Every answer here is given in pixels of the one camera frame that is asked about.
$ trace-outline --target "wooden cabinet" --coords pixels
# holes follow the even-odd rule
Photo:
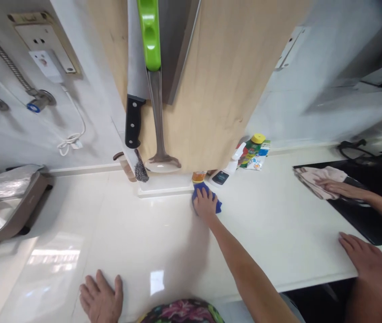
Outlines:
[[[181,172],[227,165],[294,27],[310,0],[202,0],[172,106],[164,107],[166,151]],[[89,0],[126,105],[127,1]],[[142,110],[143,161],[156,151],[150,102]]]

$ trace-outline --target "kitchen counter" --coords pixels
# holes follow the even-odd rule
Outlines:
[[[327,147],[273,154],[214,188],[221,221],[279,292],[356,276],[338,232],[361,234],[292,172],[339,159]],[[29,235],[0,244],[0,323],[86,322],[78,287],[98,268],[122,276],[121,322],[181,297],[240,299],[190,195],[139,199],[122,171],[54,180]]]

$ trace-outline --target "floral clothing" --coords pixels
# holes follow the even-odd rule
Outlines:
[[[184,299],[153,308],[137,323],[224,323],[208,302]]]

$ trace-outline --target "yellow bottle cap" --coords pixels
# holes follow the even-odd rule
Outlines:
[[[252,140],[253,142],[255,142],[256,144],[262,144],[263,141],[266,140],[266,136],[263,135],[263,134],[254,134],[254,135],[252,136],[251,140]]]

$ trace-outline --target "metal hose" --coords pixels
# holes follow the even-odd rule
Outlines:
[[[4,49],[0,46],[0,56],[3,61],[7,64],[9,69],[12,71],[13,75],[16,76],[19,83],[24,87],[28,94],[34,95],[37,91],[25,80],[24,76],[21,74],[19,69],[16,67],[15,63],[10,59]]]

